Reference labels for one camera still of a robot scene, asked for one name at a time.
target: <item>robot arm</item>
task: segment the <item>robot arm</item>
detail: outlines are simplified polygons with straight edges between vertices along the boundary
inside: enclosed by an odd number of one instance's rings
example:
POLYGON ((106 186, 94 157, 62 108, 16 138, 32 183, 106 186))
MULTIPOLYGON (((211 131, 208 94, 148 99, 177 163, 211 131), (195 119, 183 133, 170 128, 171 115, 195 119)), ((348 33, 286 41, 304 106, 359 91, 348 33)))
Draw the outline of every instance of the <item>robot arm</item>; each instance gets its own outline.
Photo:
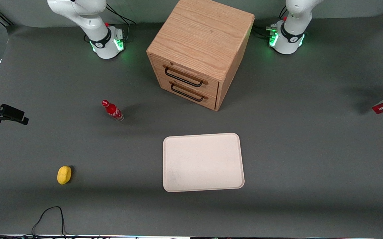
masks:
POLYGON ((98 41, 106 36, 107 27, 98 15, 106 8, 105 0, 48 0, 47 2, 53 12, 75 22, 91 40, 98 41))
POLYGON ((305 32, 306 27, 312 20, 312 9, 324 0, 287 0, 287 21, 284 28, 293 35, 305 32))
POLYGON ((107 26, 98 15, 106 8, 106 0, 47 0, 53 12, 75 22, 87 34, 94 52, 111 59, 124 49, 123 31, 107 26))
POLYGON ((312 9, 324 0, 286 0, 287 20, 280 20, 268 30, 275 32, 269 46, 281 54, 294 53, 302 45, 304 32, 312 20, 312 9))

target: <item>plastic tray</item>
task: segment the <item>plastic tray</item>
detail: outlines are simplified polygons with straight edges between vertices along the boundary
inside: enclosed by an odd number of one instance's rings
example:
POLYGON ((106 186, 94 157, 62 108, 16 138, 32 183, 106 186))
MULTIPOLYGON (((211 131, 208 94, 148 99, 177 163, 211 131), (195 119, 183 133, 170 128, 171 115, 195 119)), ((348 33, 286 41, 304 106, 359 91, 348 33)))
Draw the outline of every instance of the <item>plastic tray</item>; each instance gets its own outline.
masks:
POLYGON ((235 133, 171 136, 163 141, 163 187, 168 192, 239 189, 244 185, 235 133))

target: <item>gray table surface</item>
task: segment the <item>gray table surface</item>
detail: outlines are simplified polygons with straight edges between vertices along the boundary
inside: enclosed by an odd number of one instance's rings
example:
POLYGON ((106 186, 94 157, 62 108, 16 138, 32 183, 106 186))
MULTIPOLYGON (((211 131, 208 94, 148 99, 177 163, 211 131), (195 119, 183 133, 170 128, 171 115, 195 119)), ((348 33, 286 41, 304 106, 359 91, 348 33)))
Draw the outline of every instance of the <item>gray table surface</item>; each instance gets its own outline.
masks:
MULTIPOLYGON (((9 29, 0 104, 30 122, 0 125, 0 233, 28 233, 59 205, 74 234, 383 238, 383 114, 370 110, 383 15, 315 19, 289 56, 252 35, 219 112, 159 87, 145 50, 160 26, 132 26, 111 60, 79 28, 9 29), (240 136, 243 188, 164 191, 165 137, 226 132, 240 136), (76 169, 66 186, 63 165, 76 169)), ((54 210, 37 232, 59 228, 54 210)))

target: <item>wooden drawer cabinet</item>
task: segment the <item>wooden drawer cabinet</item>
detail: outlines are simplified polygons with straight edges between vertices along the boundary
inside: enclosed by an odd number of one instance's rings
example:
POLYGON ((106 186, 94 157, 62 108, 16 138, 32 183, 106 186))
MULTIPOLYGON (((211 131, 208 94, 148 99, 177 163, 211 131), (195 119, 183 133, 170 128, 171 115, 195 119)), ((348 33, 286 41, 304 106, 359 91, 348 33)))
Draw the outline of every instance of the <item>wooden drawer cabinet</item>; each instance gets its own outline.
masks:
POLYGON ((160 86, 218 111, 254 19, 211 0, 180 0, 147 49, 160 86))

